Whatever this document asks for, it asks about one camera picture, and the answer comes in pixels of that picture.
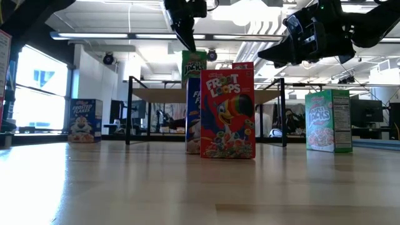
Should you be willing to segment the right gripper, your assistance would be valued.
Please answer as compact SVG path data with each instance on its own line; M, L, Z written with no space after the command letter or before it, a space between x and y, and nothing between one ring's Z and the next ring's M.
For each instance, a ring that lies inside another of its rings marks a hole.
M259 51L257 56L274 62L276 69L303 61L339 58L345 63L355 56L347 26L333 7L305 7L284 19L288 35L277 45Z

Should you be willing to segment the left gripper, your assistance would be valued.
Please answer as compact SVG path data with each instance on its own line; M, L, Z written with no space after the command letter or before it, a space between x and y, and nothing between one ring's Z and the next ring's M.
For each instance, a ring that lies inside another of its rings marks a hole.
M194 19L207 16L205 0L164 0L164 8L172 22L172 30L183 46L196 51L194 42Z

